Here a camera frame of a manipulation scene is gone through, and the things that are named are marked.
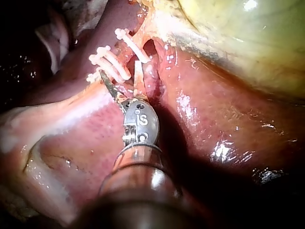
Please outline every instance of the shiny metal surface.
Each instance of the shiny metal surface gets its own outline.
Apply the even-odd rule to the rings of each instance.
[[[110,81],[110,79],[108,78],[108,76],[106,75],[105,72],[100,71],[100,75],[101,75],[102,81],[104,82],[107,90],[111,94],[114,101],[117,103],[117,105],[119,106],[122,113],[126,114],[127,108],[126,108],[126,106],[123,105],[123,102],[126,103],[128,98],[118,91],[118,89],[113,85],[113,83]]]
[[[130,188],[105,194],[70,229],[204,229],[193,209],[164,193]]]
[[[127,188],[147,188],[172,197],[182,196],[161,150],[146,144],[131,144],[122,150],[112,173],[101,186],[100,195]]]
[[[159,135],[159,119],[149,103],[138,100],[129,104],[124,118],[125,146],[142,142],[154,145]]]

